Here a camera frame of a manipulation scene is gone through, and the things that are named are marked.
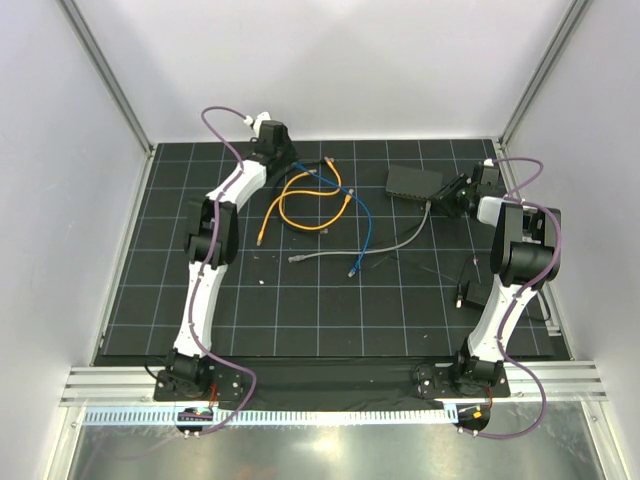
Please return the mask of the black network switch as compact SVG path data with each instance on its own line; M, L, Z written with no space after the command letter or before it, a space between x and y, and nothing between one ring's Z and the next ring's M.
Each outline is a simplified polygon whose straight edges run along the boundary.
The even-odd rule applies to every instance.
M443 184L443 174L413 167L391 165L385 191L388 195L427 201Z

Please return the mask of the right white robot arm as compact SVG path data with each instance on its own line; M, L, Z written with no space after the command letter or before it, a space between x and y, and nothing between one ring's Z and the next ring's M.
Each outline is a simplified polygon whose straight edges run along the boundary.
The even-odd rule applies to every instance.
M561 211L516 198L519 187L503 191L500 163L479 162L470 176L459 175L430 197L453 218L466 214L495 228L491 291L449 369L452 389L461 396L480 395L500 382L506 347L521 314L560 268Z

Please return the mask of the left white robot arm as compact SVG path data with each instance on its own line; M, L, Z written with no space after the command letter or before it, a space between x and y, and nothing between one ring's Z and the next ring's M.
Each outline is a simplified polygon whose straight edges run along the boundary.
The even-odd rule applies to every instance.
M154 399L200 400L218 389L237 399L239 383L250 370L211 351L213 315L222 281L239 249L238 214L248 200L280 170L298 159L287 127L267 112L246 117L256 139L247 157L202 199L189 204L184 250L189 283L183 318L165 368L158 372Z

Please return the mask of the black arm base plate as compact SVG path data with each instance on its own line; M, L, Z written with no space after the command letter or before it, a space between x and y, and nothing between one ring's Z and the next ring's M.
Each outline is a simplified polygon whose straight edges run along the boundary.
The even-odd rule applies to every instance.
M156 374L158 402L214 399L225 408L400 411L511 394L504 364L452 357L187 357Z

